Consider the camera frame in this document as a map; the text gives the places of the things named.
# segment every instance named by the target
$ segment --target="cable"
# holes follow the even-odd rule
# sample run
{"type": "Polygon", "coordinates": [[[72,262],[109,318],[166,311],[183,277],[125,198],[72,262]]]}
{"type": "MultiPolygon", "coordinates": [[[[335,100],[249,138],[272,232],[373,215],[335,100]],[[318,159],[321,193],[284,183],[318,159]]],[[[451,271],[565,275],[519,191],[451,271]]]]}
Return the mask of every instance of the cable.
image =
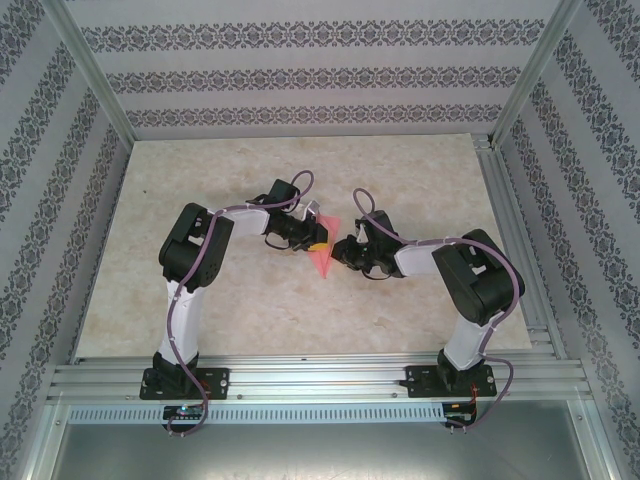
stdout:
{"type": "Polygon", "coordinates": [[[473,412],[471,412],[471,415],[475,415],[478,412],[478,387],[476,387],[475,383],[471,384],[471,404],[473,405],[473,412]]]}
{"type": "MultiPolygon", "coordinates": [[[[293,177],[293,180],[291,183],[295,182],[301,175],[305,175],[305,174],[309,175],[309,185],[307,185],[307,188],[305,188],[304,191],[302,191],[302,193],[294,196],[293,198],[285,202],[274,203],[267,206],[269,208],[286,207],[287,205],[291,205],[292,203],[299,201],[302,197],[304,197],[307,193],[309,193],[309,191],[311,190],[311,187],[313,186],[313,182],[315,180],[313,176],[313,172],[311,172],[311,170],[302,170],[301,172],[298,172],[296,176],[293,177]]],[[[198,429],[200,429],[200,427],[202,427],[204,422],[207,420],[207,417],[209,416],[209,396],[207,395],[207,392],[205,391],[204,387],[200,384],[196,376],[193,373],[191,373],[191,371],[189,370],[189,367],[187,367],[187,365],[184,363],[184,360],[182,360],[182,357],[180,356],[180,352],[178,351],[178,347],[175,344],[175,337],[173,336],[173,330],[171,327],[171,322],[173,319],[173,311],[176,308],[176,304],[180,299],[180,295],[182,294],[182,289],[184,288],[185,284],[191,279],[191,277],[193,277],[193,275],[198,270],[200,263],[202,263],[202,259],[204,258],[207,248],[209,247],[209,243],[211,242],[211,237],[213,235],[213,228],[215,227],[216,220],[218,219],[218,217],[220,217],[221,215],[224,215],[227,212],[232,212],[236,210],[247,210],[247,209],[248,210],[264,210],[264,206],[252,205],[248,203],[244,205],[233,205],[231,207],[218,210],[213,214],[213,217],[211,218],[211,223],[209,224],[209,228],[207,229],[207,234],[204,238],[204,241],[202,242],[202,245],[200,245],[200,249],[198,250],[198,256],[193,262],[193,265],[191,265],[191,268],[189,269],[185,277],[178,284],[178,288],[176,289],[173,299],[171,300],[171,304],[169,305],[169,312],[167,313],[167,336],[169,337],[169,345],[171,346],[171,350],[173,351],[173,354],[175,355],[176,360],[178,360],[178,364],[180,365],[184,373],[198,388],[198,391],[202,396],[202,403],[204,407],[204,412],[202,413],[202,417],[200,417],[200,421],[196,425],[194,425],[192,428],[187,430],[186,432],[175,432],[171,430],[171,423],[175,419],[175,417],[171,417],[167,422],[167,431],[171,436],[179,435],[180,437],[186,437],[187,435],[194,434],[196,431],[198,431],[198,429]]]]}
{"type": "Polygon", "coordinates": [[[274,245],[273,243],[269,243],[269,235],[265,235],[264,237],[264,243],[268,246],[273,248],[274,250],[280,250],[280,251],[284,251],[284,250],[289,250],[291,247],[289,245],[287,245],[286,247],[279,247],[277,245],[274,245]]]}
{"type": "Polygon", "coordinates": [[[509,315],[511,315],[511,312],[513,312],[515,310],[516,306],[518,305],[518,301],[520,300],[520,296],[518,295],[518,292],[520,292],[520,284],[518,283],[518,277],[516,276],[515,270],[509,264],[507,259],[504,258],[504,256],[502,256],[500,253],[498,253],[493,248],[485,245],[484,243],[476,242],[475,240],[469,240],[469,239],[466,239],[466,238],[457,238],[457,237],[447,237],[447,238],[438,238],[438,239],[418,241],[418,240],[406,240],[406,239],[400,237],[396,233],[394,233],[391,230],[388,230],[385,227],[383,227],[382,225],[380,225],[378,222],[376,222],[371,217],[370,213],[373,213],[373,211],[375,210],[376,203],[375,203],[375,201],[373,199],[373,196],[367,190],[365,190],[364,188],[356,188],[353,191],[353,201],[355,202],[356,207],[358,207],[358,210],[360,210],[360,213],[362,213],[364,218],[366,218],[373,226],[375,226],[378,230],[380,230],[381,232],[385,233],[389,237],[391,237],[391,238],[397,240],[398,242],[402,243],[403,245],[422,246],[422,245],[447,245],[447,244],[454,244],[454,243],[462,243],[462,244],[465,244],[465,245],[472,246],[474,248],[478,248],[478,249],[483,250],[484,252],[488,253],[489,255],[494,257],[496,260],[498,260],[498,262],[500,262],[500,264],[505,268],[505,270],[509,274],[509,278],[511,279],[511,284],[512,284],[512,287],[513,287],[513,300],[511,300],[511,304],[509,305],[509,308],[507,308],[504,311],[504,313],[502,315],[500,315],[500,317],[498,317],[496,320],[494,320],[491,323],[489,329],[487,330],[487,333],[485,334],[485,336],[482,339],[482,342],[480,343],[480,347],[478,348],[479,355],[482,358],[484,358],[485,360],[490,361],[490,362],[503,363],[503,364],[507,365],[507,367],[509,367],[509,378],[507,378],[507,382],[506,382],[504,388],[502,389],[502,391],[500,392],[500,394],[498,395],[498,398],[496,398],[496,401],[493,402],[493,404],[491,405],[489,410],[480,418],[480,420],[478,420],[474,424],[470,425],[469,427],[465,427],[464,425],[462,425],[459,422],[456,422],[455,420],[448,420],[448,422],[450,422],[450,423],[453,423],[453,424],[456,424],[456,425],[458,425],[460,427],[463,427],[465,429],[465,431],[466,430],[471,430],[472,428],[477,427],[478,425],[482,424],[482,422],[492,413],[493,409],[502,401],[504,396],[507,394],[507,391],[509,390],[509,387],[511,386],[511,383],[513,382],[513,375],[514,375],[513,364],[509,360],[505,360],[503,358],[495,358],[495,357],[487,356],[485,354],[485,349],[487,348],[487,344],[489,343],[489,340],[491,340],[491,337],[493,336],[493,332],[495,332],[496,327],[498,325],[500,325],[500,323],[502,323],[505,318],[507,318],[509,315]],[[371,211],[369,213],[367,213],[365,211],[365,209],[363,208],[362,204],[358,200],[358,193],[364,193],[367,196],[367,198],[369,199],[369,201],[371,202],[371,211]]]}
{"type": "MultiPolygon", "coordinates": [[[[304,173],[305,173],[305,170],[303,170],[303,171],[301,171],[301,172],[296,173],[296,174],[293,176],[293,178],[291,179],[291,185],[295,186],[295,184],[296,184],[296,180],[297,180],[298,178],[300,178],[304,173]]],[[[302,196],[298,197],[298,200],[296,200],[296,203],[295,203],[295,204],[294,204],[294,205],[293,205],[289,210],[286,210],[286,212],[285,212],[285,213],[291,213],[291,212],[293,212],[296,208],[298,208],[298,205],[300,204],[300,198],[301,198],[301,197],[302,197],[302,196]]]]}
{"type": "Polygon", "coordinates": [[[361,270],[361,271],[362,271],[362,276],[363,276],[364,278],[369,279],[369,280],[387,280],[388,278],[390,278],[390,277],[391,277],[391,275],[387,275],[386,277],[372,277],[371,275],[369,275],[369,274],[368,274],[367,272],[365,272],[364,270],[361,270]]]}

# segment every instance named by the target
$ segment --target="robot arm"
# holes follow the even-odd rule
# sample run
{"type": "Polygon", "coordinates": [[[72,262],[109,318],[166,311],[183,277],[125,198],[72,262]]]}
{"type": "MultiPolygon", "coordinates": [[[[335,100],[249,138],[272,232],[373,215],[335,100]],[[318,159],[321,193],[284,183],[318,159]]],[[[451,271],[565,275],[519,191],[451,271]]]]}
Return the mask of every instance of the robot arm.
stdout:
{"type": "MultiPolygon", "coordinates": [[[[383,210],[370,217],[394,232],[383,210]]],[[[493,256],[466,244],[403,245],[386,235],[365,217],[356,220],[357,236],[349,235],[336,243],[332,256],[353,270],[369,276],[378,266],[388,277],[409,277],[440,273],[458,309],[454,333],[438,356],[438,376],[450,392],[468,392],[469,381],[484,363],[481,345],[493,320],[513,300],[513,283],[504,266],[493,256]]],[[[462,237],[479,242],[504,257],[483,230],[462,237]]],[[[515,271],[518,295],[524,294],[524,282],[515,271]]]]}
{"type": "MultiPolygon", "coordinates": [[[[307,205],[301,218],[292,214],[293,209],[285,211],[282,207],[270,207],[291,200],[299,194],[300,191],[292,184],[276,180],[269,194],[247,202],[248,205],[261,208],[233,210],[218,217],[202,261],[184,284],[171,318],[173,343],[182,361],[194,375],[198,361],[197,339],[204,293],[220,271],[229,240],[274,233],[288,242],[286,248],[293,250],[308,250],[316,244],[327,242],[327,230],[316,221],[319,209],[317,202],[312,201],[307,205]]],[[[195,263],[201,239],[209,230],[213,216],[214,212],[200,205],[188,204],[160,250],[159,261],[167,280],[169,307],[175,299],[180,282],[195,263]]],[[[156,399],[160,396],[177,399],[197,393],[194,393],[193,382],[179,365],[166,330],[160,348],[153,357],[153,368],[145,372],[144,383],[149,388],[143,385],[141,398],[156,399]]]]}

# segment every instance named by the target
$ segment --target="metal profile bar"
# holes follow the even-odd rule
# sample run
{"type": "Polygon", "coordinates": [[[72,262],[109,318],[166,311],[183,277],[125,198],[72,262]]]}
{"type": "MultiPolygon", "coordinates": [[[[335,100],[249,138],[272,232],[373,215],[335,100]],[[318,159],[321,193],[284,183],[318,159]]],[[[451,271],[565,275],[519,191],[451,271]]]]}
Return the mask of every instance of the metal profile bar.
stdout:
{"type": "Polygon", "coordinates": [[[40,480],[53,477],[53,470],[62,445],[70,407],[45,405],[38,422],[35,437],[25,469],[19,477],[23,480],[40,480]]]}
{"type": "Polygon", "coordinates": [[[546,331],[547,330],[547,326],[546,325],[530,325],[529,327],[527,327],[527,329],[530,332],[534,332],[534,331],[538,331],[538,330],[546,331]]]}
{"type": "Polygon", "coordinates": [[[504,243],[505,253],[518,266],[525,281],[527,290],[520,300],[525,321],[527,326],[539,324],[539,322],[544,321],[541,315],[541,307],[539,306],[540,299],[537,295],[531,295],[530,293],[530,285],[532,283],[532,278],[529,275],[530,261],[524,254],[520,236],[514,232],[514,225],[507,211],[508,206],[504,203],[502,192],[496,186],[499,180],[495,178],[495,173],[491,167],[494,153],[490,149],[482,149],[476,150],[476,154],[480,162],[480,170],[488,187],[489,201],[504,243]]]}
{"type": "MultiPolygon", "coordinates": [[[[513,251],[508,250],[507,253],[513,255],[527,285],[527,293],[522,301],[527,320],[535,321],[529,316],[533,313],[537,317],[537,321],[544,322],[556,355],[558,358],[566,359],[568,356],[551,310],[542,277],[537,268],[536,258],[529,243],[515,194],[508,182],[502,155],[499,151],[484,149],[478,151],[478,159],[487,183],[487,190],[490,192],[489,198],[494,208],[498,227],[501,228],[505,244],[513,247],[513,251]]],[[[530,334],[533,333],[531,326],[529,329],[530,334]]]]}
{"type": "Polygon", "coordinates": [[[527,65],[513,87],[507,103],[502,112],[500,112],[500,116],[490,135],[493,146],[500,146],[509,133],[511,125],[518,117],[529,93],[551,58],[553,49],[556,48],[581,3],[580,0],[560,0],[558,3],[547,23],[547,27],[542,32],[540,40],[529,57],[527,65]]]}
{"type": "Polygon", "coordinates": [[[109,85],[107,77],[91,52],[84,35],[82,35],[80,28],[73,20],[66,2],[64,0],[43,0],[42,7],[53,22],[65,46],[71,52],[78,68],[80,68],[89,87],[91,87],[100,102],[127,152],[131,153],[133,144],[137,140],[133,126],[129,122],[111,85],[109,85]]]}
{"type": "Polygon", "coordinates": [[[620,480],[595,401],[573,400],[568,401],[567,406],[591,480],[620,480]]]}
{"type": "Polygon", "coordinates": [[[556,323],[555,316],[553,315],[553,310],[551,309],[549,297],[547,296],[547,292],[544,287],[542,276],[540,275],[540,271],[538,269],[537,260],[533,253],[533,247],[531,246],[531,243],[529,241],[529,235],[527,234],[524,219],[522,218],[522,214],[520,213],[518,201],[511,186],[511,182],[509,181],[509,175],[506,171],[504,158],[502,158],[502,153],[499,149],[494,151],[494,157],[495,161],[492,162],[492,167],[496,173],[495,178],[500,179],[496,186],[502,192],[504,204],[510,207],[507,209],[507,211],[511,217],[511,224],[514,227],[514,235],[519,235],[521,241],[518,242],[518,244],[524,248],[524,255],[526,255],[529,260],[527,264],[527,266],[530,268],[528,271],[528,275],[530,277],[529,284],[533,289],[535,289],[535,295],[539,299],[536,303],[542,308],[542,315],[545,319],[547,331],[549,333],[549,336],[551,337],[551,342],[553,343],[558,358],[568,358],[567,352],[564,348],[562,337],[560,335],[560,330],[558,329],[558,324],[556,323]]]}
{"type": "Polygon", "coordinates": [[[548,330],[530,330],[529,340],[532,342],[551,342],[548,330]]]}
{"type": "MultiPolygon", "coordinates": [[[[545,338],[544,331],[537,332],[540,338],[545,338]]],[[[500,356],[510,359],[516,367],[507,400],[592,398],[579,360],[557,360],[551,355],[535,353],[500,356]]],[[[138,392],[142,371],[149,366],[149,359],[115,360],[91,359],[56,368],[48,401],[75,405],[121,403],[123,400],[130,404],[147,403],[138,399],[138,392]]],[[[406,389],[398,384],[405,378],[404,367],[435,362],[435,354],[200,359],[202,366],[231,369],[229,400],[225,404],[409,402],[406,389]]],[[[508,376],[507,368],[494,365],[494,376],[498,388],[502,388],[508,376]]]]}
{"type": "Polygon", "coordinates": [[[472,134],[471,141],[476,152],[478,150],[491,150],[491,142],[488,135],[472,134]]]}

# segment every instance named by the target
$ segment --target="patterned wallpaper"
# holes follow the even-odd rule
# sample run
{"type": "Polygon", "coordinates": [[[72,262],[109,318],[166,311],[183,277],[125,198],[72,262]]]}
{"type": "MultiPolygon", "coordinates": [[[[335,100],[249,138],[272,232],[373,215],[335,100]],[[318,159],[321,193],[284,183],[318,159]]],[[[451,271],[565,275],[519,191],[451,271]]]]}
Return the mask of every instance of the patterned wallpaper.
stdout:
{"type": "Polygon", "coordinates": [[[556,4],[67,3],[145,140],[489,133],[556,4]]]}
{"type": "Polygon", "coordinates": [[[0,479],[70,357],[128,154],[36,0],[0,2],[0,479]]]}
{"type": "Polygon", "coordinates": [[[640,3],[585,1],[502,145],[563,340],[640,478],[640,3]]]}

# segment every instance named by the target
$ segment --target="metal sheet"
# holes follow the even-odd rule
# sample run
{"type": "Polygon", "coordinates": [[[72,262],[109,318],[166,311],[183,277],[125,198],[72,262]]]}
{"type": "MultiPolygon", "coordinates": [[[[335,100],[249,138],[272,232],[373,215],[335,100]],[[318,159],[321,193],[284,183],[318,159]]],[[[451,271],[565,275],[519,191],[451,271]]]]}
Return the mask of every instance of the metal sheet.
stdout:
{"type": "MultiPolygon", "coordinates": [[[[82,405],[71,409],[71,425],[160,425],[162,405],[82,405]]],[[[444,422],[441,403],[414,402],[402,405],[313,404],[313,405],[210,405],[206,423],[217,425],[282,425],[337,423],[425,423],[444,422]]],[[[179,417],[173,424],[194,424],[179,417]]]]}
{"type": "Polygon", "coordinates": [[[434,424],[67,427],[56,479],[581,479],[565,402],[511,402],[476,432],[434,424]]]}

